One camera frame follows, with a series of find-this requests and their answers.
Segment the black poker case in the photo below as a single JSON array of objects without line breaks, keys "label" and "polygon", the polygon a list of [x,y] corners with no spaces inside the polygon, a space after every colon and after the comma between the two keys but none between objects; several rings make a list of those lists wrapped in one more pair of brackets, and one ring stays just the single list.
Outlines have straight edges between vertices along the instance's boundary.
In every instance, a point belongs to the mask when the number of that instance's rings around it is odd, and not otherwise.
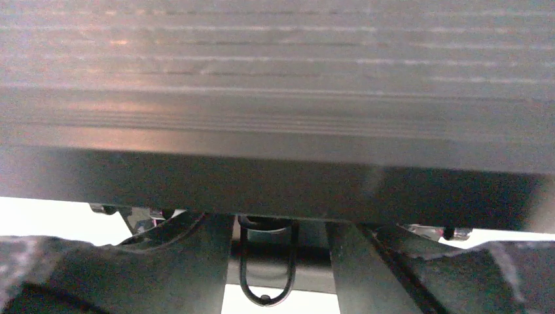
[{"label": "black poker case", "polygon": [[554,2],[2,1],[1,195],[231,216],[263,307],[328,223],[551,231]]}]

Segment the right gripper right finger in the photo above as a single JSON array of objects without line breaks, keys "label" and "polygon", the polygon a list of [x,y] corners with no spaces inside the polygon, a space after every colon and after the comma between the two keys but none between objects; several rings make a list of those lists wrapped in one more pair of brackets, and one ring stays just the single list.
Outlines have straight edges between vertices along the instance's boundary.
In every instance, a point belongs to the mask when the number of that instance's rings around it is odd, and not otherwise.
[{"label": "right gripper right finger", "polygon": [[553,313],[554,243],[469,249],[399,226],[326,225],[342,313]]}]

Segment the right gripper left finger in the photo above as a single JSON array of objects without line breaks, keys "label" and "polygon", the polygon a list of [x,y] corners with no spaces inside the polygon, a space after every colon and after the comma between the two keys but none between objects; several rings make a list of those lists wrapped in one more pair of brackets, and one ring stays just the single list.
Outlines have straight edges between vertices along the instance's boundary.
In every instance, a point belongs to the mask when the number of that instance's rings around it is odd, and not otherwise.
[{"label": "right gripper left finger", "polygon": [[233,218],[183,213],[119,245],[1,238],[2,313],[220,313]]}]

